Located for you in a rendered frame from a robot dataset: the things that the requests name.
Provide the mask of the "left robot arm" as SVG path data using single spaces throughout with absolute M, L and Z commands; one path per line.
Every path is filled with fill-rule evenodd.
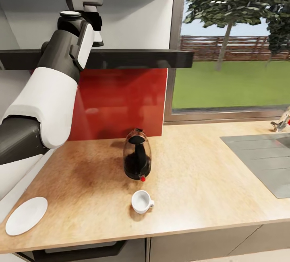
M 41 47 L 41 59 L 27 85 L 0 122 L 0 201 L 50 150 L 70 135 L 76 90 L 100 31 L 103 0 L 72 0 L 57 29 Z

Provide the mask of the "coffee cup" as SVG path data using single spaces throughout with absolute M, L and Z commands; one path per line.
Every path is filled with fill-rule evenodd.
M 149 208 L 153 208 L 154 201 L 151 200 L 149 193 L 139 190 L 133 194 L 131 204 L 137 213 L 145 213 Z

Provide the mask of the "saucer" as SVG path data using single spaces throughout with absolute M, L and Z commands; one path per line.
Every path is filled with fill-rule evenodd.
M 9 235 L 20 235 L 31 229 L 44 216 L 48 201 L 44 197 L 36 197 L 21 204 L 9 217 L 6 232 Z

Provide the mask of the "bottle of coffee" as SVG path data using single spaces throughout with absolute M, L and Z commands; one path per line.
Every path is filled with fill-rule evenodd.
M 74 11 L 74 7 L 73 7 L 73 2 L 72 0 L 66 0 L 66 4 L 69 8 L 70 11 Z M 85 6 L 85 11 L 89 11 L 89 12 L 97 12 L 97 6 Z M 94 31 L 94 42 L 92 47 L 101 47 L 103 46 L 103 41 L 102 38 L 100 36 L 99 31 Z

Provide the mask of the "electric kettle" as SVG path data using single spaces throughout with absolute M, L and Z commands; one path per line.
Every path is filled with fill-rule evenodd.
M 128 134 L 123 148 L 125 174 L 131 179 L 141 179 L 151 171 L 151 148 L 144 132 L 134 130 Z

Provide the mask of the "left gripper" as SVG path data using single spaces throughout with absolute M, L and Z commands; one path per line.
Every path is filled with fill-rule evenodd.
M 78 10 L 78 12 L 81 12 L 83 16 L 85 16 L 89 23 L 92 25 L 94 31 L 100 31 L 102 26 L 102 18 L 99 16 L 98 12 L 89 12 L 89 11 L 81 11 Z

